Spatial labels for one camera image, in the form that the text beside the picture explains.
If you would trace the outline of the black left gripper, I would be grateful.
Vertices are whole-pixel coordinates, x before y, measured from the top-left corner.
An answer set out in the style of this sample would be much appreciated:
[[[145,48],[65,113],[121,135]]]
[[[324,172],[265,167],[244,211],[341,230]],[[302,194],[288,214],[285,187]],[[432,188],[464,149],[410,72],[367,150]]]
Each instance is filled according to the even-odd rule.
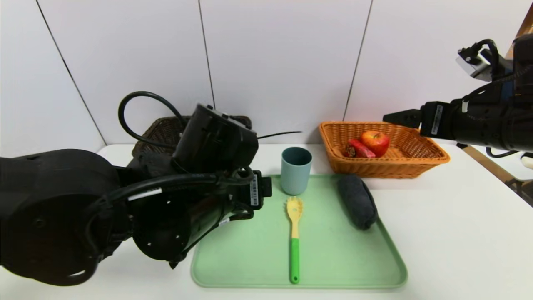
[[[272,178],[262,177],[259,170],[253,170],[253,174],[250,183],[238,186],[238,201],[248,205],[252,210],[260,210],[263,206],[263,197],[272,197]]]

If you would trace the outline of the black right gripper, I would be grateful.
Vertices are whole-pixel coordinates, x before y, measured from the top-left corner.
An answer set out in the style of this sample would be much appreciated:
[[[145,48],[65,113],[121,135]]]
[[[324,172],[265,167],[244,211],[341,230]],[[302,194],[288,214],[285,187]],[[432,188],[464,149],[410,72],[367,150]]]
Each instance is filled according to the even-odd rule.
[[[421,135],[452,140],[459,144],[507,149],[505,129],[508,108],[498,93],[482,93],[468,102],[427,102],[421,110],[404,110],[383,116],[383,122],[406,128],[420,129]]]

